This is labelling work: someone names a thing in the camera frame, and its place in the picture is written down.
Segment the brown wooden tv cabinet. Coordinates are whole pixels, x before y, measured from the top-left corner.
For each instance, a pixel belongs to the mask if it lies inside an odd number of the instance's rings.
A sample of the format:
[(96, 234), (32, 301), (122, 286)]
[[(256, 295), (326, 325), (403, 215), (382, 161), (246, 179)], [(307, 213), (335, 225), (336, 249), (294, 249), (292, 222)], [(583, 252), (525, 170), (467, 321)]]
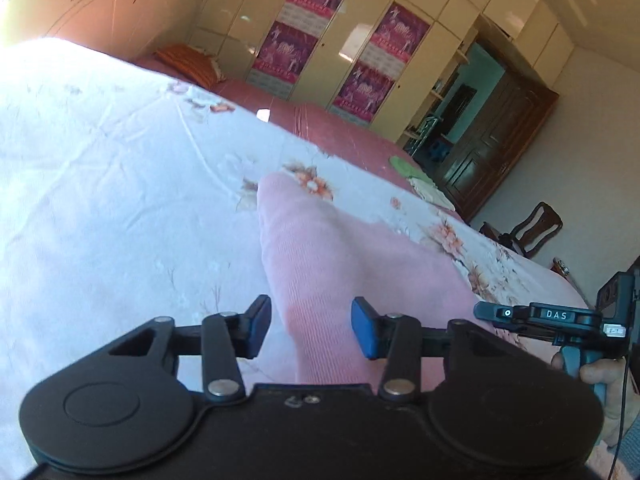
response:
[(572, 286), (576, 290), (576, 292), (578, 293), (580, 298), (582, 298), (582, 300), (584, 300), (584, 303), (588, 307), (590, 307), (590, 309), (593, 309), (592, 301), (588, 298), (586, 293), (578, 285), (578, 283), (574, 279), (573, 274), (570, 273), (570, 269), (568, 268), (568, 266), (560, 258), (556, 258), (556, 257), (553, 258), (552, 265), (551, 265), (551, 270), (553, 272), (555, 272), (556, 274), (559, 274), (559, 276), (561, 278), (564, 278), (564, 280), (567, 281), (567, 283), (570, 284), (570, 286)]

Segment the dark wooden chair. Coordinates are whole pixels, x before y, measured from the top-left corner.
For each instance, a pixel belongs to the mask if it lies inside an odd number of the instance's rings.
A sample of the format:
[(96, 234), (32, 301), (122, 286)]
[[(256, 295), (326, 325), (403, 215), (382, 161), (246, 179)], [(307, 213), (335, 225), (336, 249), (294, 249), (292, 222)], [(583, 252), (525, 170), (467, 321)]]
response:
[(560, 215), (547, 203), (538, 203), (528, 217), (514, 226), (510, 232), (501, 233), (484, 222), (480, 234), (512, 250), (516, 254), (531, 259), (549, 240), (555, 237), (563, 227)]

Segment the green folded cloth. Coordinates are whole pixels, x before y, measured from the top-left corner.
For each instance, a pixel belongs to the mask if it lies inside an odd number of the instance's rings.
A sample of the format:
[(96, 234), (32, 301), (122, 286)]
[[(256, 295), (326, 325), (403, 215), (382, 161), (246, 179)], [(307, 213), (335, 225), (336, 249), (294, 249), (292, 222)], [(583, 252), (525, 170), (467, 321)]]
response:
[(434, 181), (419, 167), (413, 166), (411, 162), (399, 156), (392, 156), (388, 159), (390, 166), (404, 179), (409, 182), (422, 181), (428, 185), (434, 185)]

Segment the dark brown wooden door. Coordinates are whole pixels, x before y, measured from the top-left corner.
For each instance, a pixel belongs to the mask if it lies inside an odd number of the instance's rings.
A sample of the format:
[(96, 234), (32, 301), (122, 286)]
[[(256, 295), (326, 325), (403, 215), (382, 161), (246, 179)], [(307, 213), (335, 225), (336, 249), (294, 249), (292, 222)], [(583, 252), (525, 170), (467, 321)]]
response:
[(520, 160), (559, 95), (507, 72), (436, 171), (457, 214), (472, 220)]

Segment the white folded cloth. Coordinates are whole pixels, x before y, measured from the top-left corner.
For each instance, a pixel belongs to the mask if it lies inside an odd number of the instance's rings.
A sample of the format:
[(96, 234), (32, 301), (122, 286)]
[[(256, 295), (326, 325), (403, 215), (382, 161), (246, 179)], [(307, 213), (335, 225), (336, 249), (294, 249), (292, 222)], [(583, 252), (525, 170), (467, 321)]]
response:
[(440, 208), (456, 211), (456, 206), (448, 200), (446, 195), (432, 181), (410, 178), (409, 183), (422, 200)]

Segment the upper right magenta poster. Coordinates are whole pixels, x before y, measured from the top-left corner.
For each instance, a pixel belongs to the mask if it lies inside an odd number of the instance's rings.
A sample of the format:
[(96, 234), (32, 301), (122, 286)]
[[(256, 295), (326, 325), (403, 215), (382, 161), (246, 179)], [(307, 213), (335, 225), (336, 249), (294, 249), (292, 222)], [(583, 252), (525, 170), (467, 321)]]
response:
[(360, 55), (360, 62), (397, 80), (420, 46), (430, 24), (394, 2)]

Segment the lower left magenta poster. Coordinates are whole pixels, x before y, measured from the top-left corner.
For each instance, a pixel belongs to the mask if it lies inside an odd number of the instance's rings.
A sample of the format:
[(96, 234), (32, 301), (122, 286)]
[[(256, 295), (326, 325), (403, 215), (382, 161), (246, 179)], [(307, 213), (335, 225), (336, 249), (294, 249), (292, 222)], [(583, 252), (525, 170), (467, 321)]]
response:
[(317, 39), (290, 25), (275, 21), (248, 72), (252, 86), (287, 100), (314, 52)]

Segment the lower right magenta poster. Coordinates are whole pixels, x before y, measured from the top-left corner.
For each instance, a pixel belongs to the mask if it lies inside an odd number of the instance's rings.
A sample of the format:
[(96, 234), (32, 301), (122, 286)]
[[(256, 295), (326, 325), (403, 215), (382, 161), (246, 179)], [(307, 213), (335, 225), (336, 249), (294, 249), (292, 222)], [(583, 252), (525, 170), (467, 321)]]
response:
[(393, 78), (358, 61), (329, 105), (329, 112), (346, 122), (367, 127), (394, 83)]

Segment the white floral bed sheet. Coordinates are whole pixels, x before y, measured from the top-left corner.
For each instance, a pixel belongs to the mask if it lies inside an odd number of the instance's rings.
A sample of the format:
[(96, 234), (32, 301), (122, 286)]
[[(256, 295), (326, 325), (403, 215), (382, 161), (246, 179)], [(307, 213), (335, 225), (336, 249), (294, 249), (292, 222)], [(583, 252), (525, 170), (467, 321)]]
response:
[[(1, 51), (3, 478), (638, 477), (634, 397), (605, 408), (612, 385), (474, 313), (378, 313), (376, 386), (296, 382), (257, 209), (198, 191), (147, 76), (55, 38)], [(382, 224), (447, 254), (477, 302), (588, 309), (457, 215)], [(241, 359), (234, 329), (260, 295), (270, 329)]]

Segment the cream curved headboard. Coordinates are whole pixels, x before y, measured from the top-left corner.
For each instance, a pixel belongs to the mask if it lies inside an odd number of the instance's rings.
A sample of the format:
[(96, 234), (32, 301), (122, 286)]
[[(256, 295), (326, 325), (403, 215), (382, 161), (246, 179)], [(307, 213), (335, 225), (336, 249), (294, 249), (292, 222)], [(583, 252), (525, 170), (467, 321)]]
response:
[(192, 0), (2, 0), (1, 42), (62, 38), (132, 60), (179, 35)]

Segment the cream wardrobe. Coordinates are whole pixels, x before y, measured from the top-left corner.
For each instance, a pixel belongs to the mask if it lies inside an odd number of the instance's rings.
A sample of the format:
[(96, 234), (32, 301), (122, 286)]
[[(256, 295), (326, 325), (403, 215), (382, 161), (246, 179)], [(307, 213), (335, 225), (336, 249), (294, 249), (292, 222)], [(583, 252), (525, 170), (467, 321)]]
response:
[(546, 0), (205, 0), (190, 40), (231, 77), (397, 140), (478, 36), (546, 86), (574, 49)]

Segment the pink checked bed cover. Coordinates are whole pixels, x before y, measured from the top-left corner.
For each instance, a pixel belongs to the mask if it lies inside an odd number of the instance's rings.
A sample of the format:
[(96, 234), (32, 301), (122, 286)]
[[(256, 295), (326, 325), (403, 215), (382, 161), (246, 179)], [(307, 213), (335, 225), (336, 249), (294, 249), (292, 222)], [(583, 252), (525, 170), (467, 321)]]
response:
[(267, 177), (281, 177), (304, 197), (364, 221), (415, 228), (454, 208), (422, 200), (390, 164), (408, 156), (389, 140), (322, 110), (292, 104), (236, 79), (210, 89), (160, 62), (148, 70), (144, 94), (169, 107), (171, 125), (186, 135), (202, 183), (216, 211), (250, 217)]

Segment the orange striped pillow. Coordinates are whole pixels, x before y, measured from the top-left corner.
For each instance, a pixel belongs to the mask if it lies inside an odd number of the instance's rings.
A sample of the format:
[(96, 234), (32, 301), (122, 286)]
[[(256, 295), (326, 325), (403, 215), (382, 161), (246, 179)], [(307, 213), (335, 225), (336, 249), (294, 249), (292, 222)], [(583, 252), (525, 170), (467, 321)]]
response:
[(213, 90), (217, 84), (226, 80), (216, 56), (187, 44), (162, 47), (154, 55), (160, 62), (205, 90)]

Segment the pink sweater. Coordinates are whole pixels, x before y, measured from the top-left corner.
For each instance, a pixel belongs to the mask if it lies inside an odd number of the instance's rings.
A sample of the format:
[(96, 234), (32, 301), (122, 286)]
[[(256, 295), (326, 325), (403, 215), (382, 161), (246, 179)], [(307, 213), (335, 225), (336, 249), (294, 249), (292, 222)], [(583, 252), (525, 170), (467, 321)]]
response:
[(477, 296), (447, 254), (346, 214), (286, 174), (259, 181), (257, 213), (262, 264), (299, 384), (378, 384), (384, 363), (366, 359), (352, 331), (357, 297), (426, 327), (473, 316)]

